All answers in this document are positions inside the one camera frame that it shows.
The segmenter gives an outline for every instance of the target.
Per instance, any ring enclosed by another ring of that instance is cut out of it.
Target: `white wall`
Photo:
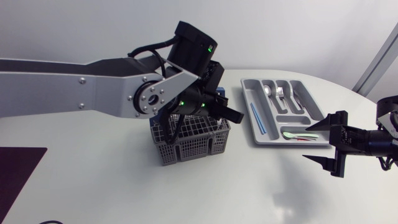
[[[125,57],[171,38],[182,20],[218,42],[213,59],[226,68],[289,70],[352,88],[397,12],[397,0],[2,0],[0,57],[75,63]]]

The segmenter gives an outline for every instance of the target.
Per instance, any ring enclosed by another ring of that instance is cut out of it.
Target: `spoon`
[[[287,131],[284,131],[282,133],[286,138],[292,139],[292,138],[319,138],[319,135],[317,134],[310,134],[310,133],[297,133],[293,134]]]
[[[268,96],[268,98],[270,98],[271,97],[271,88],[269,88],[269,86],[267,86],[267,85],[264,85],[264,91],[267,93],[267,96]]]

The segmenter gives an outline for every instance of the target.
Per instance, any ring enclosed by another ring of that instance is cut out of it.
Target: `fork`
[[[284,101],[285,100],[284,89],[282,87],[278,87],[277,92],[278,92],[278,97],[280,98],[280,101],[284,104],[284,108],[286,108],[285,101]]]

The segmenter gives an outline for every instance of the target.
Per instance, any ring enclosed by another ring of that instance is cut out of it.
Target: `blue utensil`
[[[256,118],[257,124],[260,127],[261,134],[265,134],[267,131],[266,131],[266,128],[264,127],[264,124],[262,123],[262,120],[261,120],[259,114],[257,113],[256,107],[254,106],[253,103],[250,103],[250,106],[251,106],[251,109],[253,110],[254,117]]]

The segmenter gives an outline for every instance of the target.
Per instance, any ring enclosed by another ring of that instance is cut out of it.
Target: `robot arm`
[[[304,156],[321,164],[335,177],[344,177],[347,155],[377,157],[383,170],[389,170],[394,163],[398,166],[398,96],[378,101],[377,130],[347,126],[347,122],[348,113],[337,111],[307,128],[307,131],[330,131],[329,143],[336,147],[334,159]]]
[[[121,118],[147,119],[163,112],[240,123],[243,114],[227,108],[228,99],[215,91],[224,71],[210,60],[217,43],[184,22],[175,34],[128,58],[88,65],[2,59],[0,117],[96,110]],[[168,59],[160,58],[155,50],[168,45],[173,45]],[[147,50],[154,55],[134,58]],[[155,71],[159,67],[161,75]]]

